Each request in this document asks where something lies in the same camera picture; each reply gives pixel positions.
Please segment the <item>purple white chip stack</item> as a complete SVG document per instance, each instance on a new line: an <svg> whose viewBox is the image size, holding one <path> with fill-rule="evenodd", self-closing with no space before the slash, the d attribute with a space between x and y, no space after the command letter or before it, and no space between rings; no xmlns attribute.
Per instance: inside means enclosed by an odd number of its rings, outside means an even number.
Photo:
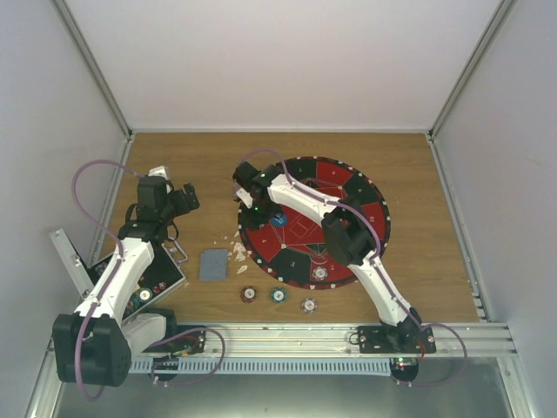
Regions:
<svg viewBox="0 0 557 418"><path fill-rule="evenodd" d="M313 298L305 298L301 302L301 309L306 313L313 313L317 309L318 303Z"/></svg>

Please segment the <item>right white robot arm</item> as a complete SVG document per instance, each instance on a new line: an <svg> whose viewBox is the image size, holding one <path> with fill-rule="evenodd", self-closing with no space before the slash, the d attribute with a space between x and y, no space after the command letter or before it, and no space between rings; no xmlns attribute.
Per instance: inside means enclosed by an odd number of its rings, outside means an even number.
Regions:
<svg viewBox="0 0 557 418"><path fill-rule="evenodd" d="M422 331L421 319L389 277L380 260L384 243L354 197L340 199L319 192L292 178L286 165L259 171L245 161L232 178L238 184L238 229L245 248L254 249L257 262L270 267L277 279L293 280L292 273L275 267L275 259L295 261L299 256L275 233L272 222L287 210L296 212L310 225L297 224L288 216L283 232L308 246L312 232L318 230L327 256L349 269L371 297L387 346L404 353L415 344Z"/></svg>

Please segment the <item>blue small blind button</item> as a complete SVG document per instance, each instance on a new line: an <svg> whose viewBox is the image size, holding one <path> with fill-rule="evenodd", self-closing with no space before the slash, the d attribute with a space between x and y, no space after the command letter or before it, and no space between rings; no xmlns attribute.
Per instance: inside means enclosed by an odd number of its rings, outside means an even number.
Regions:
<svg viewBox="0 0 557 418"><path fill-rule="evenodd" d="M279 213L270 219L270 223L275 227L285 227L288 222L285 213Z"/></svg>

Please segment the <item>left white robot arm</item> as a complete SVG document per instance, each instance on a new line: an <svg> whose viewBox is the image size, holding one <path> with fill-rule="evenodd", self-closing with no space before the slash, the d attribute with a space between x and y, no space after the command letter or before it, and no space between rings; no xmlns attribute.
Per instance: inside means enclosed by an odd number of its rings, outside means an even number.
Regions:
<svg viewBox="0 0 557 418"><path fill-rule="evenodd" d="M153 310L130 321L124 313L144 272L169 239L169 226L198 209L199 200L192 184L175 189L160 175L141 178L137 196L97 284L74 313L60 314L53 323L57 376L62 382L118 387L134 356L151 345L168 352L178 344L171 311Z"/></svg>

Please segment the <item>purple chips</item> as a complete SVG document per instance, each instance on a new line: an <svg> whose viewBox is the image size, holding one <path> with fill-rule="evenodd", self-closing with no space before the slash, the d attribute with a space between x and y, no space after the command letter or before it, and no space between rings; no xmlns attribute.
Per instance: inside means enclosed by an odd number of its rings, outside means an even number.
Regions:
<svg viewBox="0 0 557 418"><path fill-rule="evenodd" d="M312 281L324 281L327 279L327 269L324 266L316 266L312 270Z"/></svg>

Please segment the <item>teal blue chip stack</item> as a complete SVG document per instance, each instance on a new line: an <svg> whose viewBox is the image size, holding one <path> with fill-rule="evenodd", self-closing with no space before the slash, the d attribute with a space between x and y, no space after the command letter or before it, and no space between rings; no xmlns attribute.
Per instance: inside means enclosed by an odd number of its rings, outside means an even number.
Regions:
<svg viewBox="0 0 557 418"><path fill-rule="evenodd" d="M283 287L274 287L270 292L273 303L283 303L286 300L286 290Z"/></svg>

